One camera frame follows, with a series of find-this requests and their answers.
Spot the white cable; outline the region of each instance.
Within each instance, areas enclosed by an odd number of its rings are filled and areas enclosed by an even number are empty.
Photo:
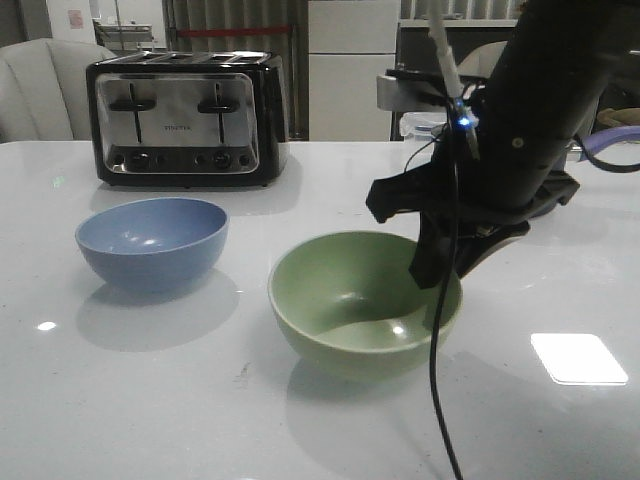
[[[458,75],[458,67],[453,58],[453,50],[447,41],[447,32],[444,28],[442,18],[442,7],[440,0],[429,0],[427,3],[427,13],[429,16],[429,36],[436,44],[436,57],[440,64],[442,79],[447,90],[447,95],[453,100],[453,108],[458,113],[458,121],[465,121],[463,126],[467,137],[467,143],[471,150],[471,155],[476,160],[480,159],[478,149],[478,138],[476,136],[475,125],[472,124],[469,111],[462,100],[463,87]]]

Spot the toaster brand text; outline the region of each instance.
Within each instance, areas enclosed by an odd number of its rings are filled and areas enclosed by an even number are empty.
[[[164,129],[173,132],[176,130],[191,130],[191,127],[189,125],[165,125]]]

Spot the bowl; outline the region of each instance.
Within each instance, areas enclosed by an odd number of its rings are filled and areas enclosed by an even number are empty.
[[[439,286],[421,290],[408,271],[416,243],[381,232],[340,232],[284,255],[269,278],[278,325],[320,369],[355,381],[399,376],[429,358]],[[451,276],[439,338],[462,299]]]
[[[191,198],[126,203],[85,220],[76,242],[94,272],[132,292],[166,292],[195,283],[224,247],[228,216]]]

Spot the blue bowl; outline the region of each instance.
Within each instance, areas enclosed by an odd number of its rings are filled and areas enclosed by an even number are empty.
[[[85,220],[76,242],[103,280],[134,292],[191,285],[216,262],[227,237],[224,210],[203,200],[154,198]]]

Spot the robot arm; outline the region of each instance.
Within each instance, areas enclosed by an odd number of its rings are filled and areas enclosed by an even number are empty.
[[[376,180],[367,197],[378,222],[396,213],[420,212],[410,270],[421,288],[436,285],[446,268],[454,188],[455,269],[461,277],[526,234],[532,216],[571,199],[578,183],[552,167],[617,61],[640,44],[638,25],[640,0],[529,1],[486,86],[468,100],[478,119],[479,157],[469,147],[468,127],[458,122],[458,110],[447,105],[443,94],[449,122],[431,161]],[[432,75],[403,70],[388,75],[403,91],[418,92],[421,101],[443,92]]]

